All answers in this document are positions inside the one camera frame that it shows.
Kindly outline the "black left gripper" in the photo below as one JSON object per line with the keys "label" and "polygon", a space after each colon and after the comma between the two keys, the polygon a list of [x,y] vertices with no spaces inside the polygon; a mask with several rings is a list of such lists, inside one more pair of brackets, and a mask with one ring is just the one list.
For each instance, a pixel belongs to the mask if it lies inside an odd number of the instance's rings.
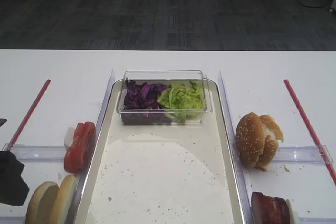
{"label": "black left gripper", "polygon": [[[0,119],[0,127],[7,122]],[[1,203],[22,206],[29,193],[29,187],[22,178],[25,165],[10,151],[1,151]]]}

